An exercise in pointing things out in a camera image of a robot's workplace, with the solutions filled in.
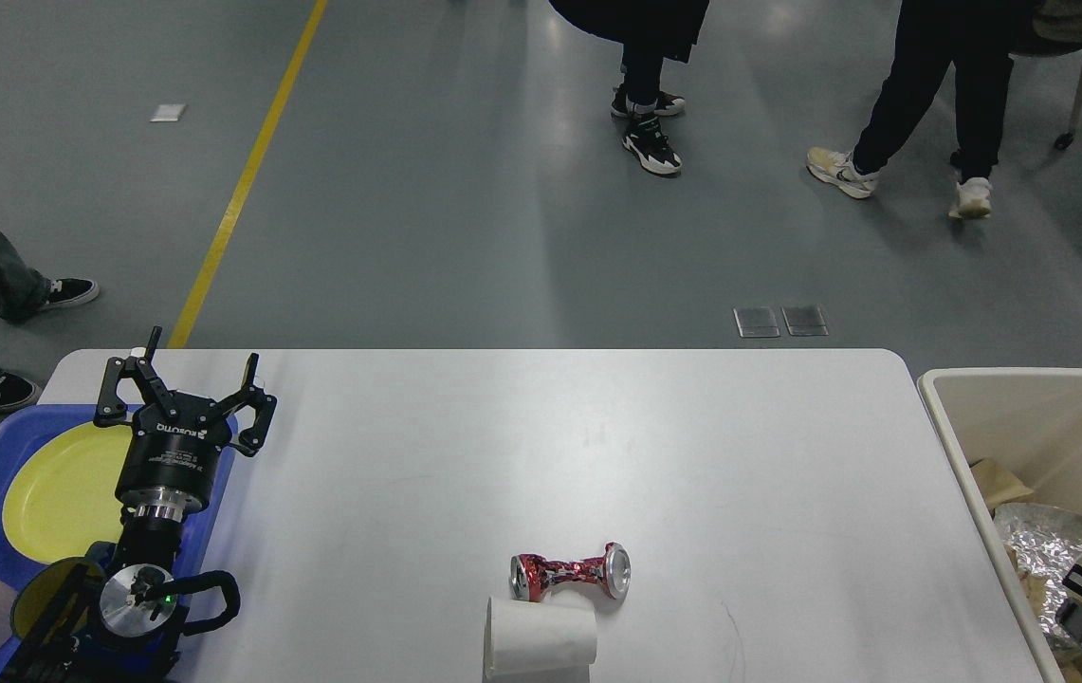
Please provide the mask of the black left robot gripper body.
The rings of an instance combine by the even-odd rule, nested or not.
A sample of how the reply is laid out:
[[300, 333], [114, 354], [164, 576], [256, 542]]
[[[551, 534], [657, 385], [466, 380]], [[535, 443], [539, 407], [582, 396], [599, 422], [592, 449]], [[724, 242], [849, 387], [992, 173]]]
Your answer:
[[201, 418], [210, 398], [177, 398], [175, 415], [145, 405], [133, 415], [115, 497], [141, 518], [182, 523], [210, 505], [221, 454], [232, 430], [223, 416]]

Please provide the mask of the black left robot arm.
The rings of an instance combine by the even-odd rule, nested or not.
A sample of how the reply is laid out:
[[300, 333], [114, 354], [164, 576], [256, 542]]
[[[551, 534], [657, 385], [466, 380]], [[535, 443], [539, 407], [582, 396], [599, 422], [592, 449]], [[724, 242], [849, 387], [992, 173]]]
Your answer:
[[154, 327], [141, 351], [108, 360], [93, 416], [130, 432], [115, 487], [119, 539], [52, 563], [22, 589], [10, 613], [19, 644], [2, 682], [164, 682], [182, 639], [240, 613], [237, 580], [190, 572], [182, 541], [229, 469], [225, 451], [254, 457], [279, 400], [256, 384], [256, 353], [228, 397], [169, 389], [154, 365], [160, 334]]

